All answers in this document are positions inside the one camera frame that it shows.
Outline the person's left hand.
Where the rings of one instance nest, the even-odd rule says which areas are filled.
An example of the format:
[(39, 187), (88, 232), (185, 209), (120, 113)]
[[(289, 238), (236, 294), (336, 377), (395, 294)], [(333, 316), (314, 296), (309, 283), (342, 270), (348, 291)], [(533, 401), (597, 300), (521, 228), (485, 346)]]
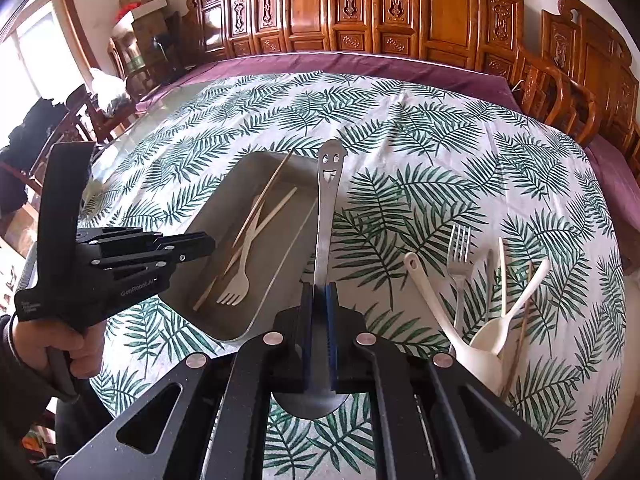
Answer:
[(99, 374), (102, 366), (106, 322), (90, 326), (82, 334), (55, 318), (11, 325), (13, 347), (17, 356), (44, 377), (52, 375), (48, 350), (70, 355), (70, 372), (79, 379)]

